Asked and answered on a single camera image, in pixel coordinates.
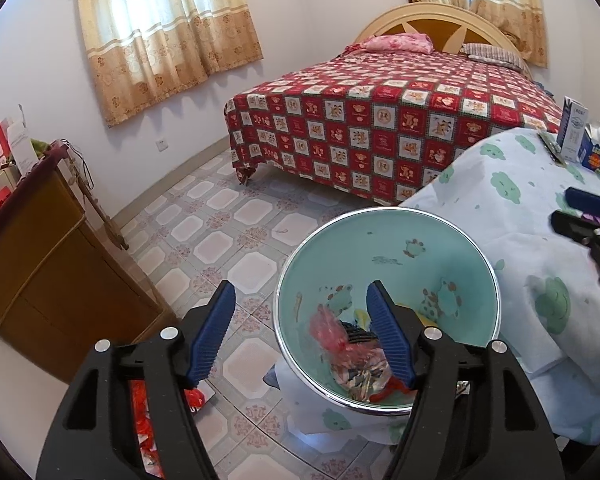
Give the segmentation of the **striped pillow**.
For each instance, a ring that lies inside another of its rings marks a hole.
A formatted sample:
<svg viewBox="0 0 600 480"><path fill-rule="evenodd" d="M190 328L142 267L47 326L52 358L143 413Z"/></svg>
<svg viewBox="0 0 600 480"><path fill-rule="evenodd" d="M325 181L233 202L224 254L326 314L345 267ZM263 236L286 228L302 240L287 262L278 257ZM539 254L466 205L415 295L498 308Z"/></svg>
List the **striped pillow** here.
<svg viewBox="0 0 600 480"><path fill-rule="evenodd" d="M492 44L463 44L460 52L471 61L502 66L517 72L526 69L526 63L518 54Z"/></svg>

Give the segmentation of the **clear plastic bag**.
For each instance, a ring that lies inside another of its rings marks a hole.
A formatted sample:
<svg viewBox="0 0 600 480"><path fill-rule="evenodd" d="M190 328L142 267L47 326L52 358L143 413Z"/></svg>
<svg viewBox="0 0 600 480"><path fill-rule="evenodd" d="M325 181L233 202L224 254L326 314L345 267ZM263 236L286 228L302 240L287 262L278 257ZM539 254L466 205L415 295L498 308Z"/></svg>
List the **clear plastic bag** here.
<svg viewBox="0 0 600 480"><path fill-rule="evenodd" d="M375 334L341 321L322 304L310 319L309 332L331 366L360 368L381 355Z"/></svg>

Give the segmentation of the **teal trash bin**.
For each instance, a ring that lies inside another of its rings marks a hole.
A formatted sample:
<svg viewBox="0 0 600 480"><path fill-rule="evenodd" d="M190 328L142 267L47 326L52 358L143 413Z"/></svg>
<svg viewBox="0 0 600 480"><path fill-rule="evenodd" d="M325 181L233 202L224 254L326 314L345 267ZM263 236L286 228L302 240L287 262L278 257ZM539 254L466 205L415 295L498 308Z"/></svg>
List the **teal trash bin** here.
<svg viewBox="0 0 600 480"><path fill-rule="evenodd" d="M273 322L294 376L337 408L406 415L414 398L402 393L376 405L352 400L336 384L326 353L309 332L320 304L340 320L350 304L366 309L366 289L373 281L385 286L397 306L426 316L455 341L485 346L501 329L498 279L468 234L413 208L348 212L311 233L289 256L274 292Z"/></svg>

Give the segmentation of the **tall white carton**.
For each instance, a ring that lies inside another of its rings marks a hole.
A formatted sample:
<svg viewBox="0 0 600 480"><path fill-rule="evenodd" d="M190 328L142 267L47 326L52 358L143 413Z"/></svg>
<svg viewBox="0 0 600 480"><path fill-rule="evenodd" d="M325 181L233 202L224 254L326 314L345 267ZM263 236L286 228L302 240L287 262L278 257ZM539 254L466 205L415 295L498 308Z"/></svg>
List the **tall white carton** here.
<svg viewBox="0 0 600 480"><path fill-rule="evenodd" d="M562 107L557 145L562 158L578 162L578 154L588 123L588 109L577 100L566 96Z"/></svg>

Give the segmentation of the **striped grey cloth rag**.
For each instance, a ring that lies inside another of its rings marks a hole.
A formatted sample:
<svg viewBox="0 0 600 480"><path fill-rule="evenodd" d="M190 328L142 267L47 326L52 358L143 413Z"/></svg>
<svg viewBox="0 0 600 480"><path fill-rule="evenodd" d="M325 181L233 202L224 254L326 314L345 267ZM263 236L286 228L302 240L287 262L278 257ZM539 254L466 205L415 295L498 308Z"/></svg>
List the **striped grey cloth rag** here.
<svg viewBox="0 0 600 480"><path fill-rule="evenodd" d="M390 394L392 373L378 337L348 322L339 325L336 346L329 351L332 377L352 400L379 403Z"/></svg>

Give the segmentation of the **red white cardboard box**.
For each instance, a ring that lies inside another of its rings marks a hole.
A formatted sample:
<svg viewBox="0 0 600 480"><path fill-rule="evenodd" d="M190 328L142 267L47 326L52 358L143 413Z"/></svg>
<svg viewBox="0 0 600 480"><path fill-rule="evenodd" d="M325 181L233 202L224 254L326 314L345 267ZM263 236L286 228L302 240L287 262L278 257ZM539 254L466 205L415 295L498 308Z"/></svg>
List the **red white cardboard box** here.
<svg viewBox="0 0 600 480"><path fill-rule="evenodd" d="M18 108L19 119L7 117L0 120L0 170L15 165L20 177L25 177L40 156L36 154L23 108L21 105Z"/></svg>

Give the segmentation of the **pink pillow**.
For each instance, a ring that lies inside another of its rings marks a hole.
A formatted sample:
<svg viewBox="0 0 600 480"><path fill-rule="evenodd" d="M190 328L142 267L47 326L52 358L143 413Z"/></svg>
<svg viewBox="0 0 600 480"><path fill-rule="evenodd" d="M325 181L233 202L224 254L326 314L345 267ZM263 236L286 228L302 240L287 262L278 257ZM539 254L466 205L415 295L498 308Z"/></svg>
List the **pink pillow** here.
<svg viewBox="0 0 600 480"><path fill-rule="evenodd" d="M404 51L419 54L434 52L434 44L429 36L420 32L373 37L361 42L361 48L368 52Z"/></svg>

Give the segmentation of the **beige wooden headboard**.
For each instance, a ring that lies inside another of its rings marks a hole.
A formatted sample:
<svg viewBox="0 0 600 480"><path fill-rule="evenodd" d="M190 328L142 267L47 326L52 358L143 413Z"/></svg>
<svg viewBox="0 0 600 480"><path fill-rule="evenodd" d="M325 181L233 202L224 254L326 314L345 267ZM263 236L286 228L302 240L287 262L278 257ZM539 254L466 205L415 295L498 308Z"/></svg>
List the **beige wooden headboard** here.
<svg viewBox="0 0 600 480"><path fill-rule="evenodd" d="M355 38L421 32L432 40L437 51L459 54L463 44L492 44L520 55L515 45L495 25L475 13L433 2L412 2L397 6L375 18Z"/></svg>

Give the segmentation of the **blue white milk carton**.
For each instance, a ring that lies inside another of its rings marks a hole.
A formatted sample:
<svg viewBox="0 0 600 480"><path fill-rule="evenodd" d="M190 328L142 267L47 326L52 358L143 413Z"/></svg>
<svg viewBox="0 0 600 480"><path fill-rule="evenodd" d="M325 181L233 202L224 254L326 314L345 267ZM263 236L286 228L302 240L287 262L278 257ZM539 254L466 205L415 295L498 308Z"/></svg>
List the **blue white milk carton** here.
<svg viewBox="0 0 600 480"><path fill-rule="evenodd" d="M600 124L590 122L586 125L582 136L578 161L591 171L600 172Z"/></svg>

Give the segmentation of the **wall power socket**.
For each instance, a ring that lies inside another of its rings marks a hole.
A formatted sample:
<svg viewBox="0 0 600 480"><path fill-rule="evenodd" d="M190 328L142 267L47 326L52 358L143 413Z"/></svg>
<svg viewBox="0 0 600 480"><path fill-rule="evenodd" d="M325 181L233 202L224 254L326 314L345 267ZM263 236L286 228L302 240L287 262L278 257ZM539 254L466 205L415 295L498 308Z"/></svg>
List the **wall power socket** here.
<svg viewBox="0 0 600 480"><path fill-rule="evenodd" d="M169 147L169 144L168 144L168 142L166 142L166 139L157 140L156 145L157 145L159 152L163 152Z"/></svg>

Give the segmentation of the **brown wooden cabinet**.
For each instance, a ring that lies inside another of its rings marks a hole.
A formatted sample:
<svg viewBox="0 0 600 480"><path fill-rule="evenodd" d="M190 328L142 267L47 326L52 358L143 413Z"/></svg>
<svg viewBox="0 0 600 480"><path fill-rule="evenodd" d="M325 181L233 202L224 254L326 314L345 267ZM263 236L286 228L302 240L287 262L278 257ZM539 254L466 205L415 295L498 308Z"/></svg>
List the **brown wooden cabinet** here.
<svg viewBox="0 0 600 480"><path fill-rule="evenodd" d="M136 344L176 321L146 273L88 222L59 166L45 157L0 208L0 337L71 382L94 343Z"/></svg>

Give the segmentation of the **left beige curtain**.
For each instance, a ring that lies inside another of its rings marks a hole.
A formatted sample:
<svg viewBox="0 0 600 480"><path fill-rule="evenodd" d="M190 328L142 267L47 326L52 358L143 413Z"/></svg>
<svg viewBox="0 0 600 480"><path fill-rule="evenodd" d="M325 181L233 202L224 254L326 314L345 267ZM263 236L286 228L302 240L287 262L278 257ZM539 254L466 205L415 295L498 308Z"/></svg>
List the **left beige curtain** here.
<svg viewBox="0 0 600 480"><path fill-rule="evenodd" d="M78 9L108 127L263 56L246 0L78 0Z"/></svg>

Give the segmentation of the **white green patterned tablecloth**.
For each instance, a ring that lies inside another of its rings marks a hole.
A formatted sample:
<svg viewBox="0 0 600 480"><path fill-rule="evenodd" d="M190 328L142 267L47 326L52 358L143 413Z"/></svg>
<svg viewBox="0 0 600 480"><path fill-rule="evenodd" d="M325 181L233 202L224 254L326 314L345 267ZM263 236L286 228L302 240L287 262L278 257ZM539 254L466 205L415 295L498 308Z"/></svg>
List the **white green patterned tablecloth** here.
<svg viewBox="0 0 600 480"><path fill-rule="evenodd" d="M558 166L532 130L516 128L470 148L398 207L430 212L468 234L486 254L501 293L496 338L512 349L556 434L600 442L600 282L581 245L550 228L567 211L565 190L600 194L600 174ZM406 415L337 408L294 376L277 376L294 420L307 434L343 431L390 444Z"/></svg>

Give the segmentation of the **red patterned bed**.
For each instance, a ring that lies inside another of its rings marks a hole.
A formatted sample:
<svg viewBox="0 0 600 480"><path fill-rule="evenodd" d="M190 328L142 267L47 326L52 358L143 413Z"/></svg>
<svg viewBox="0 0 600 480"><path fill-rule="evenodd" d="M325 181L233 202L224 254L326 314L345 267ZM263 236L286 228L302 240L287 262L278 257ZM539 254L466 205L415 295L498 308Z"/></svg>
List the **red patterned bed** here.
<svg viewBox="0 0 600 480"><path fill-rule="evenodd" d="M461 54L354 48L236 94L224 117L239 181L271 164L395 205L488 136L556 132L560 109L510 68Z"/></svg>

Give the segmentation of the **dark snack packet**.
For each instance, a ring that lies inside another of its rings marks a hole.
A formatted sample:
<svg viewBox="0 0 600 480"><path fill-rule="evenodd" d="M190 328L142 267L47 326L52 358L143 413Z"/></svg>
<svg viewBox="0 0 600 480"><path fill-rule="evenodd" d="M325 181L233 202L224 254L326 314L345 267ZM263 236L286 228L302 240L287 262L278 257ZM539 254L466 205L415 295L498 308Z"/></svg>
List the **dark snack packet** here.
<svg viewBox="0 0 600 480"><path fill-rule="evenodd" d="M550 155L552 161L558 166L565 167L566 162L562 155L559 153L559 146L556 143L554 134L551 134L548 131L539 130L538 137L542 142L544 148L546 148L547 153Z"/></svg>

